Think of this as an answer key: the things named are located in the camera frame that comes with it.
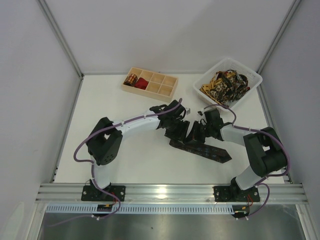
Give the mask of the brown blue-flowered tie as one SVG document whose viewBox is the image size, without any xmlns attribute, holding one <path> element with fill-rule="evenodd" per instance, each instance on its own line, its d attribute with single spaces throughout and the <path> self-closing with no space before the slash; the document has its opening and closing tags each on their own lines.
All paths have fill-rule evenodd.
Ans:
<svg viewBox="0 0 320 240">
<path fill-rule="evenodd" d="M 222 148 L 203 144 L 203 143 L 191 143 L 184 144 L 180 141 L 170 140 L 169 145 L 173 148 L 224 164 L 230 160 L 232 157 L 230 154 Z"/>
</svg>

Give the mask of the white plastic basket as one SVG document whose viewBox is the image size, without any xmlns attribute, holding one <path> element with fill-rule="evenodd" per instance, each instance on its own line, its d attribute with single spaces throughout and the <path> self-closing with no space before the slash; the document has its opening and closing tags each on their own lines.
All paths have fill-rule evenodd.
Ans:
<svg viewBox="0 0 320 240">
<path fill-rule="evenodd" d="M 227 70 L 235 70 L 238 74 L 246 76 L 248 79 L 248 87 L 250 87 L 249 91 L 242 98 L 228 103 L 228 107 L 231 110 L 235 110 L 237 107 L 243 104 L 245 100 L 249 99 L 249 95 L 253 93 L 263 81 L 263 78 L 258 73 L 245 66 L 244 64 L 229 57 L 223 58 L 193 83 L 193 89 L 198 97 L 207 105 L 217 104 L 217 102 L 201 92 L 200 89 L 202 85 L 209 84 L 211 79 L 217 72 L 225 72 Z"/>
</svg>

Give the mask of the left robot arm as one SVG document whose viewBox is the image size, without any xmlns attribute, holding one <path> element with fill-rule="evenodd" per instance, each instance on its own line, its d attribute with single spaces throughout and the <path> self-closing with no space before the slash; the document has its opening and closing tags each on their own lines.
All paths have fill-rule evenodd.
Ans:
<svg viewBox="0 0 320 240">
<path fill-rule="evenodd" d="M 190 122 L 184 120 L 191 110 L 182 101 L 173 100 L 170 104 L 150 107 L 139 116 L 127 120 L 112 121 L 101 118 L 86 141 L 91 160 L 91 184 L 97 189 L 106 190 L 111 181 L 108 164 L 118 155 L 121 143 L 127 137 L 144 131 L 165 129 L 165 136 L 173 140 L 184 140 Z"/>
</svg>

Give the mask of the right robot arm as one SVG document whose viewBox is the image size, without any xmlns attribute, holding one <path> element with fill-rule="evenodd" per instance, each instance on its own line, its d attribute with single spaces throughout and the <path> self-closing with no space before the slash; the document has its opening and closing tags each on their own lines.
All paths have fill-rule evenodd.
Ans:
<svg viewBox="0 0 320 240">
<path fill-rule="evenodd" d="M 230 198 L 241 201 L 250 191 L 273 172 L 291 166 L 290 157 L 279 140 L 275 130 L 266 127 L 261 130 L 236 126 L 223 122 L 217 109 L 204 113 L 204 122 L 195 121 L 185 144 L 204 144 L 206 138 L 231 142 L 245 147 L 249 166 L 230 181 L 227 192 Z"/>
</svg>

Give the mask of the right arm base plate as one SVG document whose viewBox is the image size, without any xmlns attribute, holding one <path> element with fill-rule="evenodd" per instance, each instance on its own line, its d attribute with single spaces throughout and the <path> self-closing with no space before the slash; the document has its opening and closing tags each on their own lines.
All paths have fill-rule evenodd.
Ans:
<svg viewBox="0 0 320 240">
<path fill-rule="evenodd" d="M 214 199 L 216 202 L 259 202 L 260 195 L 255 187 L 241 190 L 236 186 L 217 185 L 213 187 Z"/>
</svg>

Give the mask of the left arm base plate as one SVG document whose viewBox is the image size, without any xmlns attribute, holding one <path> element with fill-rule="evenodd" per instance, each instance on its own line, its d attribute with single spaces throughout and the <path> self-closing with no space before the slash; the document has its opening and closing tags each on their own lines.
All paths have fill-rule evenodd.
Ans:
<svg viewBox="0 0 320 240">
<path fill-rule="evenodd" d="M 125 200 L 126 187 L 124 185 L 111 185 L 110 187 L 106 187 L 104 191 L 115 195 L 121 202 Z M 83 187 L 81 200 L 85 202 L 112 202 L 115 199 L 91 184 Z"/>
</svg>

